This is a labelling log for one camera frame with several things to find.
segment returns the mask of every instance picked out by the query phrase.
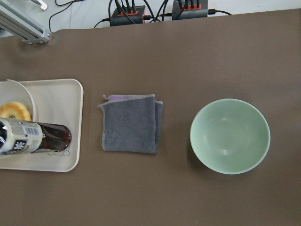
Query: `mint green bowl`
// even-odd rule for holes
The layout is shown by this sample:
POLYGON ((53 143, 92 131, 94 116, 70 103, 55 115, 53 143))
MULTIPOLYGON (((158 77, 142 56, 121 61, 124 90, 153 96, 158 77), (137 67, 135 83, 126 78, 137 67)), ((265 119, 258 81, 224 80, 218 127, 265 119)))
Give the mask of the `mint green bowl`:
POLYGON ((190 142, 198 159, 210 169, 239 174, 264 159, 270 131, 254 106, 242 100, 221 99, 198 112, 191 125, 190 142))

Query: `bagel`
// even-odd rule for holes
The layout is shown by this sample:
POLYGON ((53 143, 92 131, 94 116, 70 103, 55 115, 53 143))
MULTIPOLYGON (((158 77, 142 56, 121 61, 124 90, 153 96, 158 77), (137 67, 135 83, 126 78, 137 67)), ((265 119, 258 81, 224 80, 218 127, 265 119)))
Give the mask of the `bagel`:
POLYGON ((24 104, 20 102, 10 102, 0 107, 1 118, 15 118, 19 120, 31 121, 32 117, 24 104))

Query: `towel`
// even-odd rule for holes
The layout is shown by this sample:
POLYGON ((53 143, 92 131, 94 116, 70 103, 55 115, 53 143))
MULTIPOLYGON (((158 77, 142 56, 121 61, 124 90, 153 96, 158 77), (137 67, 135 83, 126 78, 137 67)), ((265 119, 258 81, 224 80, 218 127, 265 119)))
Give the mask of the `towel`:
POLYGON ((156 153, 163 103, 155 95, 110 95, 103 111, 103 149, 156 153))

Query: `barcode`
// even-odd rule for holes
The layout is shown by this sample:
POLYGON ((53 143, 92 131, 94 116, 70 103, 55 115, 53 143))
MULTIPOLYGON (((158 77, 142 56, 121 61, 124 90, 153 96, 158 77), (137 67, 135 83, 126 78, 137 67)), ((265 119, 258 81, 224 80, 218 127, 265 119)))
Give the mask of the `barcode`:
POLYGON ((27 135, 39 135, 39 130, 34 127, 23 127, 27 135))

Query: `white tray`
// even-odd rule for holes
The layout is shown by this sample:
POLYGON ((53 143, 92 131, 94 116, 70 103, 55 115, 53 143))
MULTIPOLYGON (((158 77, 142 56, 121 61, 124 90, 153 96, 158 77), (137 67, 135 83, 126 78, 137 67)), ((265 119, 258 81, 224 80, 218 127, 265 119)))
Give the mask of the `white tray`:
POLYGON ((83 87, 75 79, 23 81, 37 106, 37 121, 67 126, 71 144, 61 153, 15 154, 0 169, 68 172, 79 162, 83 87))

